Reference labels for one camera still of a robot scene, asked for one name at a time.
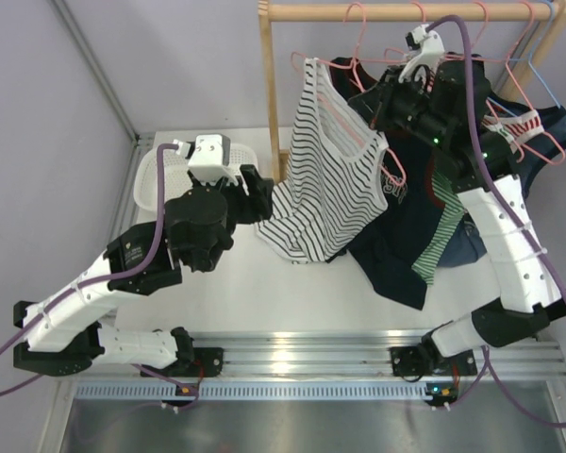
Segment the black white striped tank top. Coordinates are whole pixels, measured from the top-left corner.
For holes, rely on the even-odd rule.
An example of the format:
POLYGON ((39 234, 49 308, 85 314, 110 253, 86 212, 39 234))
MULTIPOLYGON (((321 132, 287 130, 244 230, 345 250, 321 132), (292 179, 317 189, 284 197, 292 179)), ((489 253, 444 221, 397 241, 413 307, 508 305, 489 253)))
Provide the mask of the black white striped tank top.
POLYGON ((294 263, 324 262, 388 207, 380 163, 388 142, 371 130, 334 88, 326 66, 306 59, 303 90, 291 131, 287 176, 273 189, 273 215, 257 236, 294 263), (350 123, 357 144, 315 91, 350 123))

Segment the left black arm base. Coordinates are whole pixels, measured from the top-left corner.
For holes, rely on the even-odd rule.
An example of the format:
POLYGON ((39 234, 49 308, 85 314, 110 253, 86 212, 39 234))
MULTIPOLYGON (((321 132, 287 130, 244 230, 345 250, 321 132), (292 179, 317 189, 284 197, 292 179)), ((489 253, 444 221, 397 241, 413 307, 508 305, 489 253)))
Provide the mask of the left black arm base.
POLYGON ((203 347, 194 344, 194 338, 183 327, 170 331, 175 339, 175 361, 166 368, 172 378, 215 378, 224 365, 221 347, 203 347))

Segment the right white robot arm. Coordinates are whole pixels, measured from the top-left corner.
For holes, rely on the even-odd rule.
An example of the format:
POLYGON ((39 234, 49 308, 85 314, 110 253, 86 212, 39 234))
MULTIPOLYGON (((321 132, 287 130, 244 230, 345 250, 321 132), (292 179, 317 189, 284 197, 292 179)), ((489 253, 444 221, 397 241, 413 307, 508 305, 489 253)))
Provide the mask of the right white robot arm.
POLYGON ((492 89, 484 70, 447 60, 430 89, 406 81, 402 71, 392 66, 348 104, 372 129, 400 129, 431 145, 437 169, 475 222, 500 287, 496 299, 422 338, 422 364, 439 375, 460 353, 516 343, 566 316, 566 287, 532 226, 514 151, 487 118, 492 89))

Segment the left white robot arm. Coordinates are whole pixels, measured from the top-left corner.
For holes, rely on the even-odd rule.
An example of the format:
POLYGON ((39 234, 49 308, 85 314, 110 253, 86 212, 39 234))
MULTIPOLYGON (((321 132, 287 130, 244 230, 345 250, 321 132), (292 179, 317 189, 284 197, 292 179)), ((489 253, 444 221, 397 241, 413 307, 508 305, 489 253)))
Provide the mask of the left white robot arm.
POLYGON ((207 273, 233 246, 237 225, 273 213, 274 182, 244 164, 234 181, 198 179, 161 204, 161 216, 132 226, 112 241, 81 276, 40 303, 18 302, 13 323, 23 335, 13 348, 16 368, 65 377, 99 364, 143 366, 143 373, 194 377, 220 348, 196 348, 183 327, 125 331, 103 316, 127 302, 182 282, 182 269, 207 273))

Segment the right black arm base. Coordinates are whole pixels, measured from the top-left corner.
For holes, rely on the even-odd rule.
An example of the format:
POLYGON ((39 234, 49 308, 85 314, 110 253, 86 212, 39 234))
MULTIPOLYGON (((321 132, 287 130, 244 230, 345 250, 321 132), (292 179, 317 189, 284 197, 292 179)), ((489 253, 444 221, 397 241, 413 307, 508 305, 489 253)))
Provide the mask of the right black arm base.
POLYGON ((475 377, 478 374, 472 350, 444 357, 430 334, 417 344, 395 346, 389 351, 393 375, 407 382, 429 377, 475 377))

